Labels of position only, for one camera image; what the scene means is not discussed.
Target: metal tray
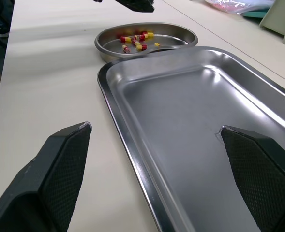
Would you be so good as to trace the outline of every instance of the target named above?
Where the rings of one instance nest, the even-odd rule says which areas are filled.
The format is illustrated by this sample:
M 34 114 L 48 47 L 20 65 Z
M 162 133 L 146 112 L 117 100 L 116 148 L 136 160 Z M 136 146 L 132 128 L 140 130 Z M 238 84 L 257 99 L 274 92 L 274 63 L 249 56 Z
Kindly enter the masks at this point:
M 147 38 L 141 44 L 147 44 L 145 51 L 137 51 L 131 43 L 125 43 L 131 52 L 126 54 L 122 50 L 120 36 L 139 35 L 142 31 L 154 33 L 154 37 Z M 95 46 L 100 51 L 102 59 L 110 62 L 117 58 L 136 57 L 151 52 L 166 51 L 182 47 L 195 46 L 197 36 L 187 28 L 169 23 L 134 23 L 109 28 L 101 32 L 95 39 Z
M 116 60 L 98 81 L 160 231 L 260 231 L 217 132 L 255 131 L 285 150 L 284 89 L 212 47 Z

